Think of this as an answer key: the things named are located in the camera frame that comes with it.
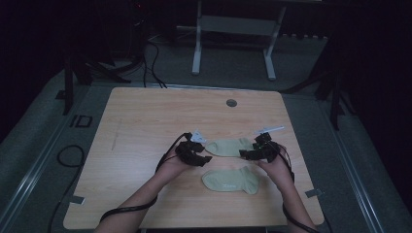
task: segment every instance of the wire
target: wire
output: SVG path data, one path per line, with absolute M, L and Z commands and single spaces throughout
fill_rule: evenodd
M 157 167 L 155 168 L 155 173 L 157 172 L 157 170 L 160 168 L 160 166 L 167 160 L 176 157 L 177 155 L 171 156 L 169 158 L 166 158 L 166 156 L 169 154 L 169 152 L 175 147 L 175 145 L 179 142 L 179 140 L 185 136 L 187 134 L 182 134 L 181 136 L 179 136 L 178 139 L 176 139 L 176 141 L 173 143 L 173 145 L 170 147 L 170 149 L 167 151 L 166 154 L 164 154 L 161 158 L 160 161 L 158 161 Z M 100 218 L 100 222 L 103 221 L 106 217 L 108 216 L 112 216 L 112 215 L 117 215 L 117 214 L 121 214 L 121 213 L 128 213 L 128 212 L 136 212 L 136 211 L 142 211 L 142 210 L 146 210 L 149 207 L 151 207 L 152 205 L 155 204 L 155 202 L 157 201 L 157 196 L 149 203 L 141 205 L 141 206 L 134 206 L 134 207 L 124 207 L 124 208 L 115 208 L 112 209 L 108 212 L 106 212 L 101 218 Z
M 180 40 L 183 39 L 189 35 L 195 34 L 196 33 L 196 29 L 192 29 L 189 32 L 184 32 L 184 33 L 180 33 L 179 35 L 177 35 L 176 40 Z M 154 43 L 154 44 L 158 44 L 158 45 L 168 45 L 171 44 L 171 42 L 167 39 L 163 39 L 161 34 L 157 34 L 152 36 L 151 38 L 148 39 L 149 42 Z
M 132 45 L 132 41 L 133 41 L 133 24 L 132 23 L 130 23 L 130 25 L 129 25 L 129 46 L 128 46 L 128 49 L 127 49 L 127 54 L 126 54 L 126 57 L 125 58 L 127 58 L 129 55 L 130 55 L 130 53 L 131 53 L 131 45 Z
M 143 73 L 143 86 L 146 87 L 146 76 L 147 76 L 147 73 L 148 73 L 148 70 L 149 70 L 149 71 L 151 71 L 151 74 L 154 77 L 154 79 L 159 84 L 160 88 L 167 88 L 166 83 L 164 83 L 161 79 L 159 79 L 157 77 L 157 75 L 155 74 L 155 62 L 156 62 L 157 57 L 158 57 L 158 46 L 151 43 L 151 42 L 148 42 L 148 45 L 154 46 L 156 48 L 156 53 L 155 53 L 154 61 L 152 62 L 151 68 L 148 68 L 148 61 L 146 59 L 146 55 L 143 55 L 143 64 L 145 65 L 145 70 L 144 70 L 144 73 Z
M 71 148 L 76 148 L 81 152 L 81 162 L 79 164 L 67 164 L 65 162 L 63 162 L 61 160 L 61 155 L 63 154 L 64 151 L 71 149 Z M 65 148 L 63 148 L 62 150 L 60 150 L 57 154 L 57 162 L 64 166 L 64 167 L 68 167 L 68 168 L 78 168 L 76 175 L 73 177 L 72 181 L 69 183 L 69 185 L 66 187 L 66 190 L 64 191 L 61 199 L 58 201 L 57 205 L 54 207 L 54 210 L 52 212 L 51 215 L 51 219 L 49 221 L 49 226 L 48 226 L 48 232 L 52 232 L 52 222 L 54 220 L 55 214 L 57 213 L 58 208 L 60 207 L 61 203 L 63 202 L 64 197 L 66 197 L 67 193 L 69 192 L 70 188 L 72 187 L 73 183 L 76 181 L 77 177 L 79 176 L 83 166 L 85 165 L 86 162 L 86 155 L 85 155 L 85 151 L 77 145 L 69 145 Z
M 322 214 L 324 214 L 324 217 L 325 217 L 325 222 L 326 222 L 327 227 L 329 228 L 329 232 L 330 232 L 330 233 L 333 233 L 332 226 L 330 225 L 329 219 L 327 219 L 327 217 L 326 217 L 326 215 L 325 215 L 324 211 L 322 211 Z
M 278 149 L 276 149 L 272 144 L 271 144 L 271 141 L 264 141 L 267 145 L 269 145 L 269 147 L 271 147 L 271 148 L 273 148 L 275 151 L 277 151 Z M 291 157 L 289 156 L 289 153 L 288 153 L 288 151 L 286 150 L 286 148 L 284 147 L 284 146 L 282 146 L 282 145 L 280 145 L 280 144 L 277 144 L 277 143 L 275 143 L 278 147 L 280 147 L 280 148 L 282 148 L 284 151 L 285 151 L 285 155 L 287 156 L 287 158 L 288 158 L 288 161 L 289 161 L 289 169 L 290 169 L 290 171 L 292 171 L 292 163 L 291 163 Z M 280 154 L 280 153 L 278 153 L 279 155 L 281 155 L 281 157 L 282 157 L 282 159 L 284 160 L 284 162 L 288 165 L 288 162 L 286 161 L 286 159 L 285 159 L 285 157 L 282 155 L 282 154 Z
M 131 74 L 133 74 L 134 72 L 138 71 L 140 68 L 142 68 L 142 63 L 143 63 L 143 58 L 134 58 L 131 63 L 127 64 L 127 65 L 123 65 L 117 68 L 111 68 L 111 65 L 106 65 L 104 63 L 100 63 L 100 65 L 102 65 L 104 68 L 106 68 L 107 70 L 121 76 L 121 77 L 126 77 L 129 76 Z M 98 69 L 95 69 L 93 66 L 88 66 L 91 70 L 91 74 L 92 75 L 100 75 L 101 72 Z
M 282 210 L 283 210 L 284 215 L 286 216 L 286 219 L 289 220 L 291 223 L 293 223 L 295 226 L 297 226 L 297 227 L 299 227 L 299 228 L 301 228 L 301 229 L 303 229 L 303 230 L 305 230 L 306 232 L 309 232 L 309 233 L 320 233 L 319 231 L 317 231 L 317 230 L 315 230 L 315 229 L 313 229 L 313 228 L 311 228 L 311 227 L 309 227 L 305 224 L 302 224 L 302 223 L 298 222 L 296 219 L 294 219 L 289 214 L 288 210 L 285 207 L 285 204 L 282 205 Z

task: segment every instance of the forearm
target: forearm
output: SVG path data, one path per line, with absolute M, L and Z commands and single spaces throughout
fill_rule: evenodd
M 315 224 L 313 223 L 312 219 L 309 217 L 309 214 L 306 211 L 305 206 L 303 205 L 302 200 L 295 188 L 294 185 L 291 185 L 285 189 L 281 190 L 282 197 L 284 200 L 285 209 L 288 211 L 290 216 L 295 219 L 296 221 L 312 228 L 316 229 Z M 288 221 L 289 229 L 292 233 L 297 232 L 307 232 L 302 228 L 294 225 L 292 222 Z
M 166 185 L 157 175 L 151 177 L 133 195 L 124 201 L 119 208 L 141 206 L 150 203 Z M 133 232 L 135 233 L 143 221 L 148 209 L 136 212 L 121 213 L 106 217 L 95 229 L 95 232 Z

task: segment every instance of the white metal frame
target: white metal frame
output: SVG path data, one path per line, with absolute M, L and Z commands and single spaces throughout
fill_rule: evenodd
M 249 34 L 270 36 L 270 43 L 267 49 L 263 50 L 264 63 L 269 80 L 275 80 L 275 69 L 273 67 L 272 52 L 286 7 L 283 7 L 277 20 L 239 18 L 239 17 L 215 17 L 204 16 L 202 14 L 202 1 L 197 1 L 197 26 L 196 26 L 196 47 L 194 49 L 193 66 L 191 72 L 194 75 L 200 73 L 200 60 L 202 55 L 201 34 L 202 31 L 226 32 L 234 34 Z

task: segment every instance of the black stand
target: black stand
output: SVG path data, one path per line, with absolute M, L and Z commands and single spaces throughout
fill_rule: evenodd
M 326 100 L 330 92 L 332 91 L 332 101 L 330 107 L 330 116 L 329 120 L 332 123 L 335 130 L 339 130 L 337 124 L 337 117 L 340 113 L 342 113 L 340 105 L 339 105 L 339 98 L 340 98 L 340 90 L 342 84 L 342 73 L 336 73 L 332 71 L 325 71 L 321 73 L 319 76 L 309 78 L 306 81 L 294 85 L 291 88 L 279 90 L 280 93 L 285 94 L 292 94 L 296 91 L 313 84 L 315 82 L 321 82 L 318 89 L 315 92 L 316 99 L 318 100 Z
M 79 84 L 89 85 L 93 81 L 90 74 L 90 67 L 101 73 L 104 77 L 117 83 L 131 83 L 131 81 L 116 75 L 87 55 L 78 54 L 73 52 L 71 48 L 66 48 L 64 51 L 64 91 L 60 91 L 56 97 L 58 99 L 64 99 L 65 101 L 64 116 L 70 112 L 73 106 L 73 73 L 76 74 Z
M 328 38 L 309 78 L 302 83 L 279 91 L 287 94 L 295 93 L 312 83 L 321 82 L 315 96 L 318 100 L 326 100 L 332 91 L 329 119 L 335 130 L 339 130 L 337 116 L 343 113 L 339 105 L 339 99 L 344 78 L 349 68 L 353 66 L 354 57 L 358 52 L 356 47 L 356 25 L 359 22 L 361 8 L 350 6 L 348 5 L 343 9 L 343 17 L 340 18 L 336 29 Z

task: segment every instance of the white table leg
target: white table leg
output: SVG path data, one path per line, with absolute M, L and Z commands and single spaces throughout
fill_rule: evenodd
M 202 55 L 201 45 L 201 20 L 202 20 L 202 1 L 197 1 L 197 27 L 196 27 L 196 48 L 194 49 L 193 66 L 191 73 L 198 75 L 200 72 L 200 59 Z
M 283 7 L 281 9 L 281 12 L 279 13 L 278 20 L 273 28 L 273 34 L 270 39 L 269 47 L 263 50 L 263 58 L 264 58 L 264 63 L 266 64 L 267 78 L 270 81 L 276 80 L 275 69 L 273 67 L 273 61 L 272 61 L 272 51 L 273 51 L 273 48 L 275 47 L 275 42 L 279 35 L 279 29 L 281 28 L 281 24 L 282 24 L 283 17 L 285 15 L 285 11 L 286 11 L 286 7 Z

